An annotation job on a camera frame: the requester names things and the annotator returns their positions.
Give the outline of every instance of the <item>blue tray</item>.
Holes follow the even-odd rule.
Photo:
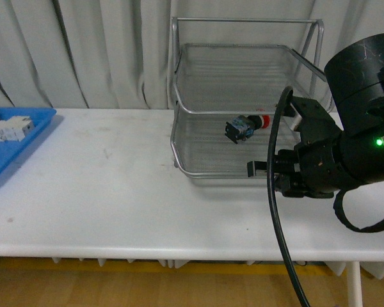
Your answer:
[[[8,120],[12,116],[30,116],[35,126],[20,142],[0,142],[0,173],[48,126],[55,114],[54,109],[0,107],[0,120]]]

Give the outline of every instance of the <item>curtain fold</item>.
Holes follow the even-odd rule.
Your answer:
[[[171,108],[171,16],[323,19],[320,68],[346,45],[384,32],[384,0],[0,0],[0,106]],[[182,42],[298,50],[306,27],[202,23],[180,30]]]

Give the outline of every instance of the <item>metal tray rack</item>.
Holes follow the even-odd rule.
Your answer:
[[[179,22],[270,22],[310,24],[301,54],[285,45],[179,43]],[[314,63],[304,58],[318,28]],[[321,20],[172,19],[175,119],[171,146],[175,165],[191,178],[247,178],[246,163],[265,161],[269,129],[259,129],[246,142],[234,144],[225,135],[234,117],[275,112],[287,85],[294,94],[318,100],[328,111],[332,100],[324,73],[317,68]],[[299,141],[296,125],[282,121],[278,148]]]

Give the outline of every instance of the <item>white block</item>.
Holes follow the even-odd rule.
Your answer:
[[[0,142],[22,141],[33,129],[34,123],[28,116],[13,116],[0,121]]]

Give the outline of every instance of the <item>table leg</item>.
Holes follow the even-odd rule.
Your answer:
[[[360,262],[347,262],[348,306],[363,307]]]

